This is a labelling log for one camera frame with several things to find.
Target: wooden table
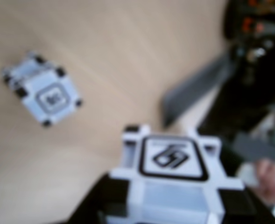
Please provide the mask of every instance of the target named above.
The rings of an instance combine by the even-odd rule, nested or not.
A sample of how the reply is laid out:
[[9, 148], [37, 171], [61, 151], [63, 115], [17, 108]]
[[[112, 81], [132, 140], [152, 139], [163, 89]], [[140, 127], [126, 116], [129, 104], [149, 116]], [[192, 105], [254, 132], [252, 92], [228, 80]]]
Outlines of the wooden table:
[[0, 224], [67, 218], [118, 164], [125, 124], [161, 129], [165, 91], [219, 55], [225, 0], [0, 0], [0, 70], [36, 50], [85, 105], [42, 128], [0, 79]]

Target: cube face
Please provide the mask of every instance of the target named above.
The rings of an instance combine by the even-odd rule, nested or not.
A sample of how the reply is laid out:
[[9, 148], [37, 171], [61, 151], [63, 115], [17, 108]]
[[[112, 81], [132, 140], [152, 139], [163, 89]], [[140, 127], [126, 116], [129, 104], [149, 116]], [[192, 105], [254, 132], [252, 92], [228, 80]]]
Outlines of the cube face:
[[193, 140], [149, 136], [141, 149], [139, 172], [145, 176], [206, 181], [203, 158]]
[[205, 224], [209, 207], [199, 187], [147, 182], [142, 213], [146, 220], [155, 223], [186, 223], [185, 220], [192, 220], [192, 223]]
[[3, 76], [36, 120], [49, 126], [73, 113], [82, 101], [65, 71], [41, 58], [30, 53]]

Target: cube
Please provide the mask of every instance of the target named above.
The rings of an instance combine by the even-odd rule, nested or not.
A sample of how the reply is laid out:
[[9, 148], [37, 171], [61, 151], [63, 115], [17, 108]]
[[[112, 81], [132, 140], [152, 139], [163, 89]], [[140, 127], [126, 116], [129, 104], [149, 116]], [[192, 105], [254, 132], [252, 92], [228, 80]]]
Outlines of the cube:
[[82, 105], [68, 73], [35, 52], [5, 68], [2, 79], [43, 126], [56, 124]]
[[226, 175], [218, 138], [151, 134], [142, 125], [126, 128], [123, 142], [105, 186], [118, 180], [126, 189], [101, 200], [107, 224], [253, 223], [255, 207], [242, 181]]

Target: black object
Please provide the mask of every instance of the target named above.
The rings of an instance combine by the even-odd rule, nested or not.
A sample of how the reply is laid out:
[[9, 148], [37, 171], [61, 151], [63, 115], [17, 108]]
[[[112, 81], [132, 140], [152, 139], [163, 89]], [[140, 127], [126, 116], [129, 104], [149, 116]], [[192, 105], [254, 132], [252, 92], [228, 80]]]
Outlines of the black object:
[[228, 40], [234, 39], [237, 35], [235, 28], [238, 22], [238, 1], [239, 0], [229, 0], [225, 8], [223, 35]]
[[226, 172], [226, 175], [233, 177], [245, 159], [239, 154], [235, 153], [229, 144], [223, 142], [220, 153], [220, 161]]
[[135, 147], [136, 146], [136, 141], [125, 141], [125, 145], [126, 146], [131, 146], [131, 147]]
[[246, 66], [240, 65], [222, 87], [213, 107], [199, 127], [201, 134], [233, 141], [240, 131], [248, 132], [275, 104], [275, 47], [261, 59], [253, 82], [244, 82]]
[[110, 179], [108, 174], [105, 174], [87, 194], [67, 223], [105, 224], [104, 214], [126, 216], [129, 184], [129, 181]]
[[252, 224], [256, 209], [246, 190], [219, 189], [226, 215], [222, 224]]
[[35, 60], [39, 64], [44, 64], [46, 62], [46, 60], [42, 56], [40, 56], [40, 55], [36, 56]]
[[26, 97], [28, 95], [27, 91], [23, 87], [15, 90], [15, 93], [21, 99], [24, 98], [24, 97]]
[[66, 72], [62, 67], [57, 68], [56, 73], [57, 73], [58, 77], [60, 77], [60, 78], [66, 76]]
[[224, 83], [234, 71], [229, 53], [225, 53], [198, 73], [168, 91], [162, 99], [164, 127], [170, 126], [183, 112], [217, 84]]
[[138, 125], [129, 125], [127, 127], [125, 127], [124, 132], [139, 132], [139, 126]]
[[50, 120], [46, 120], [46, 121], [44, 121], [44, 122], [42, 123], [42, 125], [43, 125], [44, 127], [50, 127], [50, 126], [52, 125], [52, 123], [51, 123]]
[[210, 145], [205, 145], [204, 148], [207, 152], [213, 152], [216, 149], [215, 146]]
[[8, 83], [9, 83], [9, 81], [11, 80], [12, 78], [10, 77], [10, 76], [5, 76], [4, 78], [3, 78], [3, 81], [5, 82], [5, 84], [6, 85], [8, 85]]
[[81, 99], [79, 99], [79, 100], [76, 101], [76, 106], [77, 107], [81, 107], [82, 104], [83, 104], [83, 101]]

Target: black corner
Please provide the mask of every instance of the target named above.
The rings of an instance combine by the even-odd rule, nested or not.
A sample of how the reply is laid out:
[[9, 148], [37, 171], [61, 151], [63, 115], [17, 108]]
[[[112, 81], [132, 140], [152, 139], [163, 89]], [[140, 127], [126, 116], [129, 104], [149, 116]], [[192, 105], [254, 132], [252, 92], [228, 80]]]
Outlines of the black corner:
[[76, 105], [77, 107], [81, 107], [82, 104], [83, 104], [83, 101], [82, 101], [81, 99], [77, 100], [76, 103], [75, 103], [75, 105]]
[[15, 90], [15, 93], [21, 99], [24, 98], [24, 97], [26, 97], [28, 95], [27, 91], [23, 87]]
[[52, 125], [52, 123], [51, 123], [50, 120], [46, 120], [46, 121], [44, 121], [44, 122], [42, 123], [42, 125], [43, 125], [44, 127], [50, 127], [50, 126]]
[[56, 69], [56, 73], [57, 73], [57, 76], [60, 78], [65, 77], [66, 75], [66, 71], [62, 67], [58, 67]]
[[204, 148], [208, 153], [214, 153], [216, 151], [216, 147], [212, 145], [204, 145]]
[[124, 132], [139, 132], [139, 126], [138, 125], [129, 125], [125, 128]]
[[253, 224], [256, 209], [246, 190], [219, 189], [226, 214], [222, 224]]
[[36, 61], [38, 64], [44, 64], [44, 63], [46, 62], [45, 58], [43, 58], [43, 57], [40, 56], [40, 55], [35, 56], [35, 61]]
[[137, 142], [136, 141], [125, 141], [124, 144], [125, 144], [125, 146], [135, 147]]
[[3, 77], [3, 81], [4, 81], [5, 84], [8, 84], [11, 79], [12, 78], [10, 76], [4, 76]]
[[126, 217], [128, 190], [129, 181], [108, 178], [99, 195], [103, 212], [106, 215]]

